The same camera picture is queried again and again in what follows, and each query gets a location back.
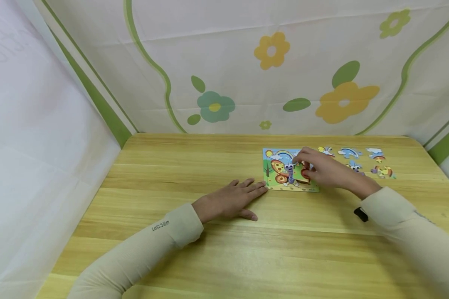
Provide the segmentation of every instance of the green stripe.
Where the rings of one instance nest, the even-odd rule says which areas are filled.
[[[369,132],[369,130],[373,129],[375,126],[378,125],[382,121],[382,119],[388,114],[389,110],[394,106],[394,104],[397,102],[398,98],[401,96],[401,93],[404,91],[404,88],[407,84],[407,79],[409,78],[409,70],[412,66],[412,63],[414,60],[416,60],[419,55],[426,50],[436,39],[438,39],[441,35],[443,35],[447,30],[449,29],[449,21],[445,23],[445,25],[436,32],[435,35],[432,35],[431,38],[429,38],[427,41],[425,41],[419,48],[417,48],[416,51],[414,51],[413,54],[407,59],[406,63],[404,64],[404,67],[401,71],[401,85],[399,86],[399,89],[397,90],[394,97],[391,99],[389,104],[386,106],[386,108],[382,111],[381,114],[372,122],[366,129],[363,129],[361,132],[355,134],[355,135],[363,135]]]
[[[439,129],[424,145],[423,147],[427,147],[428,144],[431,143],[431,141],[433,141],[437,135],[439,135],[447,126],[449,125],[449,120],[442,126],[441,129]]]
[[[449,156],[449,133],[437,142],[428,152],[434,161],[440,165]]]
[[[95,104],[99,113],[105,120],[105,123],[110,128],[111,132],[116,138],[116,141],[120,144],[120,147],[123,148],[128,138],[132,136],[130,130],[123,124],[121,119],[117,116],[115,111],[110,107],[105,98],[101,95],[98,89],[93,85],[92,81],[88,78],[88,76],[83,72],[83,69],[79,66],[79,64],[75,61],[73,56],[71,56],[70,52],[63,46],[62,42],[57,38],[57,36],[52,31],[55,40],[57,40],[58,45],[60,46],[63,54],[67,58],[70,65],[73,67],[76,75],[83,83],[86,91],[90,95],[91,100]]]
[[[133,20],[133,10],[132,10],[132,0],[124,0],[123,1],[123,10],[125,13],[125,20],[126,20],[126,26],[128,27],[128,31],[130,32],[131,38],[133,40],[133,43],[138,48],[140,53],[142,54],[143,58],[148,62],[153,69],[155,69],[162,78],[165,81],[166,85],[166,92],[165,92],[165,105],[168,110],[168,114],[171,117],[171,120],[173,120],[173,123],[177,128],[183,132],[187,133],[185,129],[180,125],[178,120],[175,117],[175,114],[173,112],[173,108],[171,107],[170,103],[170,94],[171,94],[171,82],[170,78],[168,77],[167,73],[159,66],[155,61],[151,59],[151,57],[148,55],[148,52],[146,52],[145,47],[143,47],[143,44],[141,43],[140,37],[138,35],[138,32],[136,31],[136,27]]]
[[[139,132],[139,130],[136,128],[136,126],[133,124],[133,122],[131,121],[131,119],[127,116],[127,114],[125,113],[125,110],[123,110],[123,108],[121,107],[120,103],[118,103],[118,101],[116,100],[116,98],[114,97],[114,95],[111,93],[110,89],[108,89],[108,87],[106,86],[105,82],[101,79],[101,77],[98,75],[98,72],[96,72],[95,68],[91,65],[91,63],[89,62],[89,60],[86,58],[85,54],[83,54],[83,51],[78,47],[78,45],[75,43],[74,39],[71,37],[70,33],[68,33],[68,31],[65,29],[63,23],[60,21],[60,19],[58,19],[57,15],[55,14],[55,12],[52,10],[52,8],[50,7],[50,5],[47,3],[46,0],[42,0],[42,3],[45,5],[45,7],[47,7],[48,11],[50,12],[50,14],[54,17],[55,21],[58,23],[58,25],[60,25],[61,29],[63,30],[63,32],[67,35],[68,39],[72,42],[73,46],[77,49],[77,51],[80,53],[80,55],[83,57],[83,60],[86,61],[86,64],[88,64],[88,66],[90,67],[90,69],[92,70],[92,72],[95,74],[95,76],[98,78],[98,80],[100,81],[100,83],[104,86],[104,88],[106,89],[106,91],[108,92],[108,94],[110,94],[111,98],[113,98],[113,100],[115,101],[115,103],[117,104],[118,108],[120,108],[121,112],[123,113],[123,115],[126,117],[126,119],[128,120],[128,122],[130,122],[130,124],[133,126],[133,128]]]

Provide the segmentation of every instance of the cloud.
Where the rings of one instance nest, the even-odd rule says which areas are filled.
[[[366,151],[372,152],[373,154],[381,154],[382,153],[380,148],[366,148]]]

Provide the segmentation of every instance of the wooden table surface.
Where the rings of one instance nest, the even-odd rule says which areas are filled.
[[[449,233],[449,180],[414,139],[142,133],[121,151],[37,298],[66,298],[89,264],[168,211],[232,179],[262,180],[263,147],[304,145],[362,151],[367,176]],[[384,151],[397,179],[370,173],[376,163],[366,147]],[[372,223],[353,214],[358,205],[344,190],[270,190],[250,207],[258,222],[206,224],[199,241],[166,257],[124,298],[438,298]]]

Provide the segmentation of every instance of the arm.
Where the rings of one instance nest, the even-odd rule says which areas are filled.
[[[196,241],[203,225],[191,204],[137,232],[83,271],[68,299],[121,299],[173,248]]]
[[[449,298],[449,235],[385,187],[361,202],[378,230]]]
[[[313,163],[316,172],[306,174],[320,186],[347,189],[359,197],[361,208],[380,233],[407,255],[425,276],[449,298],[449,235],[423,217],[394,190],[309,147],[294,162]]]
[[[185,204],[162,220],[137,232],[96,260],[77,278],[67,299],[121,299],[123,293],[173,248],[197,240],[203,223],[212,219],[240,216],[253,221],[257,216],[244,207],[268,189],[265,182],[232,181],[228,186]]]

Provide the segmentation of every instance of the hand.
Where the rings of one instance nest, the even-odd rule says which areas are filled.
[[[379,191],[381,186],[370,177],[359,174],[334,158],[309,147],[303,147],[293,159],[293,163],[309,162],[316,171],[306,170],[305,174],[319,186],[343,188],[353,192],[360,199]]]
[[[268,191],[265,182],[252,184],[253,178],[242,183],[235,179],[227,186],[216,190],[193,202],[193,208],[202,223],[209,222],[218,216],[233,218],[236,216],[257,221],[257,216],[246,207],[253,199]]]

